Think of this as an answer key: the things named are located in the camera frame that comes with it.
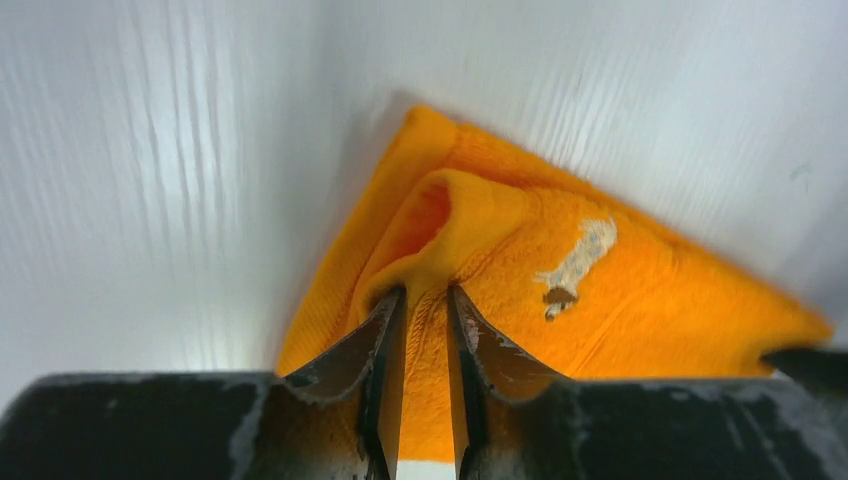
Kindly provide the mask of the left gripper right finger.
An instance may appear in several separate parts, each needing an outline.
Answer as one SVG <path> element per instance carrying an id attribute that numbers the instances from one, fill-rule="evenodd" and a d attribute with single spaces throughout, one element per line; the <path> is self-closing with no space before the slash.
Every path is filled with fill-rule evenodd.
<path id="1" fill-rule="evenodd" d="M 774 378 L 578 381 L 447 292 L 461 479 L 843 479 L 847 397 Z"/>

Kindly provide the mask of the bright orange towel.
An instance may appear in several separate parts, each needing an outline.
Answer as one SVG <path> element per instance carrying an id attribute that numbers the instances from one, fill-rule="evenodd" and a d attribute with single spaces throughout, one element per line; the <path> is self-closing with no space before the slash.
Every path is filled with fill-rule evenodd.
<path id="1" fill-rule="evenodd" d="M 399 456 L 454 457 L 446 290 L 579 379 L 768 376 L 763 353 L 828 342 L 814 310 L 541 158 L 410 109 L 286 334 L 286 375 L 407 290 Z"/>

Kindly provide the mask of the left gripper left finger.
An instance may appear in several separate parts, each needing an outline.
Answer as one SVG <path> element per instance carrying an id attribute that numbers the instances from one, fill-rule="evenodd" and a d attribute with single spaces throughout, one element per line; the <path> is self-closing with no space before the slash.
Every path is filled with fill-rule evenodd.
<path id="1" fill-rule="evenodd" d="M 42 377 L 1 419 L 5 479 L 391 479 L 406 292 L 306 365 Z"/>

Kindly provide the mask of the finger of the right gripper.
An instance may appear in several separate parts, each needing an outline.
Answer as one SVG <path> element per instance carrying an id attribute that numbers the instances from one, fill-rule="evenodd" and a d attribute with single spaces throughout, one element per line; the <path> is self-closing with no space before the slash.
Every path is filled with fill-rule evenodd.
<path id="1" fill-rule="evenodd" d="M 847 352 L 791 347 L 767 352 L 761 361 L 819 397 L 847 397 Z"/>

